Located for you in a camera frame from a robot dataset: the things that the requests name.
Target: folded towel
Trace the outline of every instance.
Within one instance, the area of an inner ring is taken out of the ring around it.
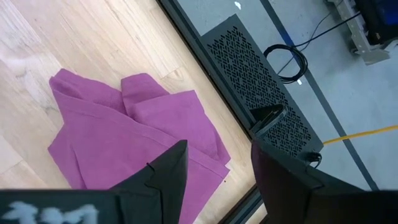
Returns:
[[[171,95],[139,74],[122,79],[120,92],[67,70],[50,86],[64,125],[49,151],[74,189],[109,189],[187,139],[180,223],[193,223],[228,173],[229,155],[194,91]]]

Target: black perforated panel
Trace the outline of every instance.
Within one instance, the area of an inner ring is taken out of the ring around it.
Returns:
[[[267,69],[269,64],[251,37],[244,34],[243,25],[238,25],[224,22],[203,36],[208,50],[249,109],[278,103],[287,107],[286,117],[270,129],[266,140],[296,157],[312,140],[313,131],[279,77]]]

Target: wooden floor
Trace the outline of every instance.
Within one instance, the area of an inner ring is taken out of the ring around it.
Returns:
[[[196,223],[216,223],[254,183],[247,137],[154,0],[0,0],[0,187],[69,188],[47,152],[63,123],[48,85],[61,68],[115,88],[147,72],[196,90],[232,157]]]

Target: concrete floor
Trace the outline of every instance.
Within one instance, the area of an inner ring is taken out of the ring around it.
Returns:
[[[179,0],[201,35],[237,14],[261,50],[272,44],[284,44],[277,29],[259,0]],[[333,10],[319,0],[270,0],[277,15],[296,44],[309,39],[318,22]],[[335,25],[340,18],[328,17],[319,27],[320,33]],[[314,40],[304,51],[309,68],[348,134],[398,124],[398,50],[392,58],[371,66],[351,55],[348,32],[341,27]],[[278,71],[291,57],[287,52],[273,52],[269,61]],[[298,71],[293,61],[281,75]],[[287,85],[290,94],[303,111],[322,141],[339,137],[324,109],[305,78],[302,85]],[[398,131],[353,139],[354,148],[380,189],[398,189]],[[342,143],[325,146],[319,169],[362,189],[369,185]]]

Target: pink cloth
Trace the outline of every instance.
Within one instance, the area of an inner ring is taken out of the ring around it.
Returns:
[[[171,95],[139,74],[122,79],[120,92],[64,69],[50,86],[64,125],[49,152],[74,189],[109,189],[187,139],[180,223],[193,223],[229,171],[229,155],[194,91]]]

